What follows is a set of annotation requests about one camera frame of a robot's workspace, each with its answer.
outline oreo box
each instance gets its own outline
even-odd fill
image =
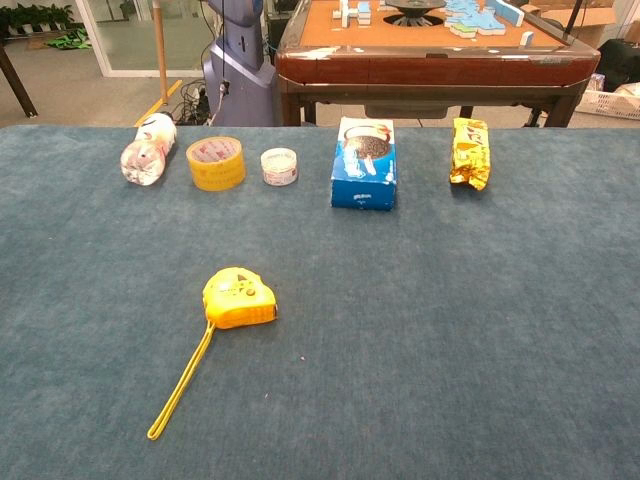
[[[396,194],[393,121],[340,121],[331,174],[331,206],[391,210]]]

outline packing tape roll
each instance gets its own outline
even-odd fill
[[[242,144],[232,137],[210,137],[187,149],[187,160],[196,187],[207,192],[228,190],[246,175]]]

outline table leg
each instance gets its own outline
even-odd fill
[[[462,107],[460,107],[460,117],[471,118],[471,115],[473,115],[473,106],[463,105]]]
[[[529,120],[527,120],[527,123],[525,123],[523,127],[530,127],[530,128],[539,127],[540,125],[538,125],[538,119],[540,118],[541,114],[542,114],[542,109],[537,107],[532,108],[531,114],[529,114]]]
[[[562,127],[569,126],[569,121],[573,116],[573,111],[580,103],[580,95],[575,97],[564,96],[558,98],[549,111],[547,121],[544,122],[545,127]]]
[[[7,56],[7,52],[4,51],[2,43],[0,43],[0,68],[2,68],[4,76],[7,77],[7,82],[11,85],[11,89],[13,90],[13,93],[15,93],[18,102],[20,102],[22,110],[24,110],[24,114],[27,117],[37,117],[38,112],[36,112],[36,107],[31,103],[29,94],[25,90],[24,85],[22,85],[22,82],[20,81],[20,77],[13,68],[11,60]]]
[[[282,124],[285,127],[299,127],[300,119],[300,101],[297,95],[287,93],[280,94],[282,103]]]
[[[316,123],[316,102],[304,104],[304,121],[307,123]]]

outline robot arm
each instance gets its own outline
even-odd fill
[[[250,27],[260,21],[262,0],[209,0],[209,5],[222,15],[224,6],[224,21],[229,21],[242,27]]]

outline cardboard box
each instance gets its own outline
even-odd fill
[[[640,43],[640,20],[634,21],[627,34],[624,36],[625,42]]]
[[[542,10],[540,10],[540,7],[536,7],[535,5],[531,5],[529,3],[522,5],[519,8],[523,12],[530,13],[532,15],[535,15],[536,17],[539,17],[540,14],[542,13]]]
[[[391,210],[395,194],[393,121],[343,117],[331,174],[331,206]]]
[[[569,17],[571,17],[572,9],[563,10],[544,10],[540,7],[542,12],[542,18],[551,18],[559,21],[564,27],[569,23]],[[611,7],[607,8],[587,8],[584,12],[582,9],[576,17],[576,22],[573,26],[572,35],[578,40],[587,45],[598,48],[600,46],[600,39],[604,32],[604,28],[607,25],[616,23],[616,13]]]
[[[613,2],[614,0],[588,0],[587,12],[594,8],[611,8],[613,7]],[[535,5],[543,12],[548,10],[569,10],[571,12],[576,2],[575,0],[531,0],[529,4]]]

